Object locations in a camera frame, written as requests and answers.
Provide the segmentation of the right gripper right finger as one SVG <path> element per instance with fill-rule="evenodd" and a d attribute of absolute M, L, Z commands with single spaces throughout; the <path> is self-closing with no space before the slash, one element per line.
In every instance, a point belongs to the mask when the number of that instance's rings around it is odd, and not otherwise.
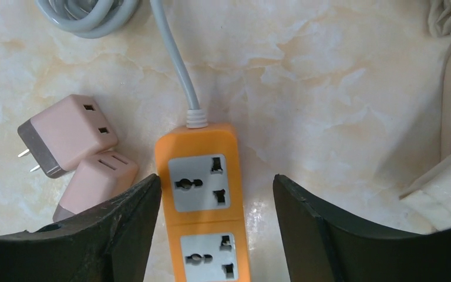
<path fill-rule="evenodd" d="M 451 228 L 383 226 L 281 174 L 272 188 L 291 281 L 451 281 Z"/>

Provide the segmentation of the pink plug adapter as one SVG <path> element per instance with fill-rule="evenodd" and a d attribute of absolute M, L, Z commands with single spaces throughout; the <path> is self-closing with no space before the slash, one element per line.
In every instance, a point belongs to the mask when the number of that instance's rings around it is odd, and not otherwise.
<path fill-rule="evenodd" d="M 118 143 L 94 97 L 71 94 L 30 117 L 17 128 L 26 149 L 18 157 L 32 155 L 36 165 L 57 179 L 75 170 L 84 158 L 107 151 Z"/>
<path fill-rule="evenodd" d="M 67 185 L 53 221 L 61 221 L 97 206 L 131 187 L 139 166 L 109 150 L 83 159 Z"/>

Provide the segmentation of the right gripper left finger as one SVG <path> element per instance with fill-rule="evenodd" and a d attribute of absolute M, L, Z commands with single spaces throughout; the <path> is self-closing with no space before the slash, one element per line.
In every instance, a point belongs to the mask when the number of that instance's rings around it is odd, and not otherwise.
<path fill-rule="evenodd" d="M 161 201 L 151 174 L 70 218 L 0 236 L 0 281 L 143 281 Z"/>

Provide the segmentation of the orange power strip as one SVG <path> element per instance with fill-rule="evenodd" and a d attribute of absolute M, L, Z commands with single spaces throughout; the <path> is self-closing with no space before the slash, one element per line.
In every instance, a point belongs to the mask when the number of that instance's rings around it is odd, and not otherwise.
<path fill-rule="evenodd" d="M 177 127 L 154 148 L 176 281 L 250 281 L 237 135 Z"/>

